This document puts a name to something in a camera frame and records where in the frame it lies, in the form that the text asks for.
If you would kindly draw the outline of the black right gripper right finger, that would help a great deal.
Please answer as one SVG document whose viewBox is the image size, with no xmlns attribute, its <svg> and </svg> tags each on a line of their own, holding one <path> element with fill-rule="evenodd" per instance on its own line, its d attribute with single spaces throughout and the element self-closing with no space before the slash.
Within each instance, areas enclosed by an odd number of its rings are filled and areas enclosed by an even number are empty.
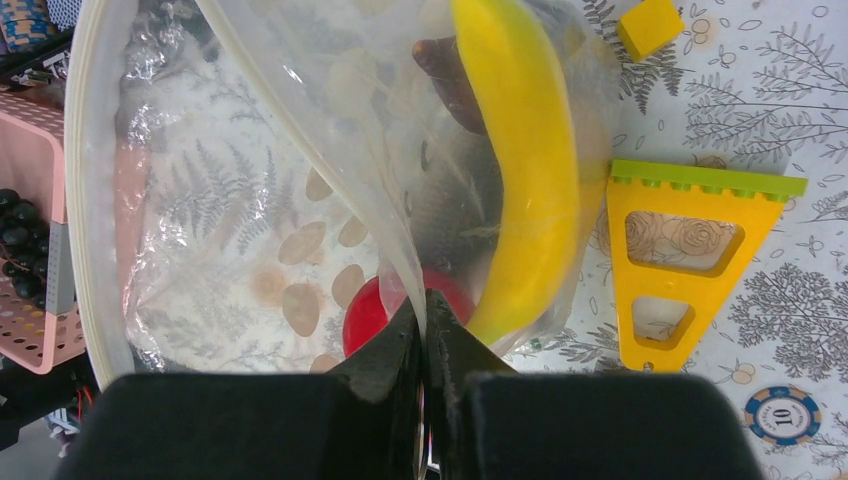
<svg viewBox="0 0 848 480">
<path fill-rule="evenodd" d="M 427 417 L 445 479 L 758 479 L 721 392 L 657 373 L 520 373 L 426 300 Z"/>
</svg>

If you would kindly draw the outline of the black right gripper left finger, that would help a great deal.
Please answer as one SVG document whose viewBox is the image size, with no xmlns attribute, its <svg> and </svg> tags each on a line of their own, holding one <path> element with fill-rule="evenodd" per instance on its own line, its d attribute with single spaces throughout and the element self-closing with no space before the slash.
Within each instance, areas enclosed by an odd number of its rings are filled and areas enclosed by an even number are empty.
<svg viewBox="0 0 848 480">
<path fill-rule="evenodd" d="M 416 479 L 421 339 L 401 311 L 319 374 L 133 374 L 112 382 L 60 479 Z"/>
</svg>

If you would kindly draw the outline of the grey toy fish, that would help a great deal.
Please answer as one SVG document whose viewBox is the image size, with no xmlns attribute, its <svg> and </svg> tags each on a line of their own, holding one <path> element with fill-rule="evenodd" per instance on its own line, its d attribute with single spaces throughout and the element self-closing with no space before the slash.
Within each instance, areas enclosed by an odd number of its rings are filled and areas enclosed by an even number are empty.
<svg viewBox="0 0 848 480">
<path fill-rule="evenodd" d="M 498 238 L 503 183 L 496 155 L 487 136 L 444 125 L 422 142 L 420 166 L 409 217 L 421 265 L 462 276 Z"/>
</svg>

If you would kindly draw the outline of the yellow toy banana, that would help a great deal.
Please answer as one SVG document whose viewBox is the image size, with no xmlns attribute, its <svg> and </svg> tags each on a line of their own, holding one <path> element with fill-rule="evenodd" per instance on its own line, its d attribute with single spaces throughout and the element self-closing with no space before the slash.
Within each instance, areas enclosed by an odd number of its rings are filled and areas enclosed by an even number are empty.
<svg viewBox="0 0 848 480">
<path fill-rule="evenodd" d="M 497 245 L 466 327 L 492 345 L 554 302 L 577 252 L 577 155 L 562 67 L 523 1 L 454 1 L 460 59 L 503 183 Z"/>
</svg>

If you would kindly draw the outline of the clear zip top bag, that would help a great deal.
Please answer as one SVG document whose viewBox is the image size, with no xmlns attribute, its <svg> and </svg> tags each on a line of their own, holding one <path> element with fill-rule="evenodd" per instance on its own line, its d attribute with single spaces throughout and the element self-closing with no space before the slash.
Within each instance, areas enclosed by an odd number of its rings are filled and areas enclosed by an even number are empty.
<svg viewBox="0 0 848 480">
<path fill-rule="evenodd" d="M 445 1 L 86 1 L 66 91 L 77 295 L 99 384 L 136 372 L 323 371 L 371 278 L 422 266 L 420 148 L 461 126 L 412 58 Z"/>
</svg>

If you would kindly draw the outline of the dark red toy fig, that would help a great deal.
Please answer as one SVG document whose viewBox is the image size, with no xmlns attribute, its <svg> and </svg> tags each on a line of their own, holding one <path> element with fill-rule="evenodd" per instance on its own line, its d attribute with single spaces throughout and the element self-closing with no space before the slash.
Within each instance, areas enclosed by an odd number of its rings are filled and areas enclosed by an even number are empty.
<svg viewBox="0 0 848 480">
<path fill-rule="evenodd" d="M 467 131 L 485 135 L 482 113 L 461 61 L 456 37 L 419 40 L 412 47 L 412 58 L 431 79 L 453 119 Z"/>
</svg>

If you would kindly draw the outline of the black toy grapes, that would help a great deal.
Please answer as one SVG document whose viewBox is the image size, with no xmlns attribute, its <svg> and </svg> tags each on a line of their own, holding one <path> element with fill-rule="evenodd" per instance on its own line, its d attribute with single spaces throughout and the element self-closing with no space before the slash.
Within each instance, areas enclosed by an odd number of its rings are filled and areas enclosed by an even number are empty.
<svg viewBox="0 0 848 480">
<path fill-rule="evenodd" d="M 44 311 L 47 300 L 50 226 L 39 208 L 14 189 L 1 189 L 2 274 L 15 294 Z"/>
</svg>

